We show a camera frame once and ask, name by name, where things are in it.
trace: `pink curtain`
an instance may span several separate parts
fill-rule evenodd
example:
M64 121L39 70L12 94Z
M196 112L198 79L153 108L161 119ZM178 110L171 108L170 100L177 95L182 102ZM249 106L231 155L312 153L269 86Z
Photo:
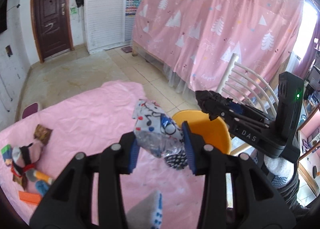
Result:
M320 39L320 16L318 15L318 20L315 26L315 30L313 31L312 39L310 41L308 50L300 62L300 64L297 66L295 71L293 72L295 75L299 76L300 78L304 79L308 73L308 70L315 59L317 50L315 50L316 44L314 43L314 39L318 38Z
M143 0L133 40L188 87L218 86L233 53L269 81L290 55L303 0Z

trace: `door handle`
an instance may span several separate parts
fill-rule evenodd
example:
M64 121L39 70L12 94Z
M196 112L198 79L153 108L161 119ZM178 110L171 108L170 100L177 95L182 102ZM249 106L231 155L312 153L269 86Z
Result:
M61 5L61 11L62 11L62 15L64 16L65 15L65 13L66 13L66 9L65 9L65 7L66 7L66 4L65 3L63 3L62 5Z

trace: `orange plastic bowl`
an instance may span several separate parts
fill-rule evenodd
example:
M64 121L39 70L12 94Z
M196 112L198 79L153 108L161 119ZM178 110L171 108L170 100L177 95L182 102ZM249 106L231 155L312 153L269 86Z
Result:
M231 138L226 123L221 117L210 121L209 115L198 110L183 110L172 117L181 127L187 121L193 133L203 137L205 143L217 147L222 153L230 154Z

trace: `window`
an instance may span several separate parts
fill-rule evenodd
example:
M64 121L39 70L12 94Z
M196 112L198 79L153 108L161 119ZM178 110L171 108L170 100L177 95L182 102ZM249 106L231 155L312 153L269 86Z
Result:
M317 22L317 11L308 2L304 2L302 22L299 28L297 41L293 47L293 52L301 59L305 56L312 39L313 31Z

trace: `brown door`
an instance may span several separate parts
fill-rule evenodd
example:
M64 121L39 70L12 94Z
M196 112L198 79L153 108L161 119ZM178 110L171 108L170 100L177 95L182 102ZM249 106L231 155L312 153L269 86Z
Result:
M42 59L70 49L66 0L33 0L33 5Z

